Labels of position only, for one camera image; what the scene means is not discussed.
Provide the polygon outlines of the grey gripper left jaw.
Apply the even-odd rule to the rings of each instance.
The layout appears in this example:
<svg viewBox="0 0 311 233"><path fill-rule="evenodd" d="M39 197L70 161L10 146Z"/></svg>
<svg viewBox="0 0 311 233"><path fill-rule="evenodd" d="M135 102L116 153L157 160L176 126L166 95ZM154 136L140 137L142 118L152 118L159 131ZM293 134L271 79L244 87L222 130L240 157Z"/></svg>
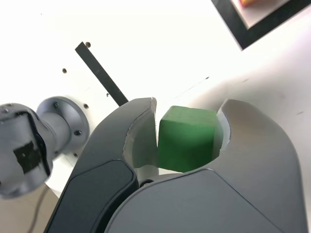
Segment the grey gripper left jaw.
<svg viewBox="0 0 311 233"><path fill-rule="evenodd" d="M155 98L132 100L94 129L46 232L104 232L140 182L158 174L156 104Z"/></svg>

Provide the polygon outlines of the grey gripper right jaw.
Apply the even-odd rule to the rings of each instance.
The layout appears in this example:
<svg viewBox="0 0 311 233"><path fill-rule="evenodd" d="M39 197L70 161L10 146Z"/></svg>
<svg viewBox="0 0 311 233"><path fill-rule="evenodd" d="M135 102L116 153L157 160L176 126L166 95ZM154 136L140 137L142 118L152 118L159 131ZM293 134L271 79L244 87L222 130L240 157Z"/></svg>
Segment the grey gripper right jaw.
<svg viewBox="0 0 311 233"><path fill-rule="evenodd" d="M164 175L116 210L108 233L306 233L301 169L284 130L258 108L226 100L219 156Z"/></svg>

